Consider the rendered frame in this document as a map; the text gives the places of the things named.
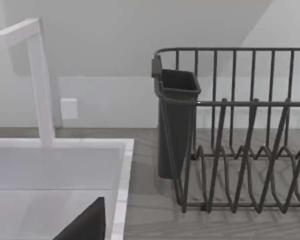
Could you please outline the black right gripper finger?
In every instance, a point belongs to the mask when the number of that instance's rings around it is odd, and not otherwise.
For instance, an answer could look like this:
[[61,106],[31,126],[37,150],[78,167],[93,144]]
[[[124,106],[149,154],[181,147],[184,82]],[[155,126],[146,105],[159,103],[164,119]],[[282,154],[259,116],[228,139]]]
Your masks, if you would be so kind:
[[98,197],[52,240],[105,240],[105,198]]

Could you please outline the white sink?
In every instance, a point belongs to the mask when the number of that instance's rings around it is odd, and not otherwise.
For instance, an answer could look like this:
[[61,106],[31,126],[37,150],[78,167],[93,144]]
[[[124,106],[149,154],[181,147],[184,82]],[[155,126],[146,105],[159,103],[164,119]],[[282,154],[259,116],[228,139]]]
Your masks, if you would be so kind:
[[0,138],[0,240],[53,240],[98,197],[105,240],[124,240],[132,138]]

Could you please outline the dark grey cutlery holder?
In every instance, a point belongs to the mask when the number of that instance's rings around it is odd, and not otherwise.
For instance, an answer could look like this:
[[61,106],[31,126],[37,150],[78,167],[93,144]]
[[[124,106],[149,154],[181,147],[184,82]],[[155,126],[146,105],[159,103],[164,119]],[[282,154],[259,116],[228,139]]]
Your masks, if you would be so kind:
[[[193,72],[163,69],[161,79],[164,95],[170,99],[196,101],[201,93],[200,84]],[[192,119],[189,116],[190,107],[190,105],[185,104],[166,104],[168,125],[170,127],[173,155],[178,176],[181,174],[186,156],[189,122]],[[172,174],[164,117],[161,111],[158,114],[158,176],[163,179],[171,179]]]

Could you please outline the tall white tap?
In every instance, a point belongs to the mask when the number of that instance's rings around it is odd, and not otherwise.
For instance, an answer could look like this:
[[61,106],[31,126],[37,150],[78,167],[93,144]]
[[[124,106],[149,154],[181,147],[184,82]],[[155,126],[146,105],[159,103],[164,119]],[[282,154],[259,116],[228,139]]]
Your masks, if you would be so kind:
[[27,42],[31,81],[34,93],[40,143],[50,148],[56,138],[53,123],[52,95],[42,20],[27,18],[0,30],[0,49]]

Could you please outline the white wall socket plate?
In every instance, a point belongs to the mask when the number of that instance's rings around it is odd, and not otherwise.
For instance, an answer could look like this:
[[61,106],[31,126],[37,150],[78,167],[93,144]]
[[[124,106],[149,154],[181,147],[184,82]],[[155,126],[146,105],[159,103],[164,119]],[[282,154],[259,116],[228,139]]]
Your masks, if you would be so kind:
[[60,108],[63,120],[78,119],[78,101],[76,98],[62,98],[60,100]]

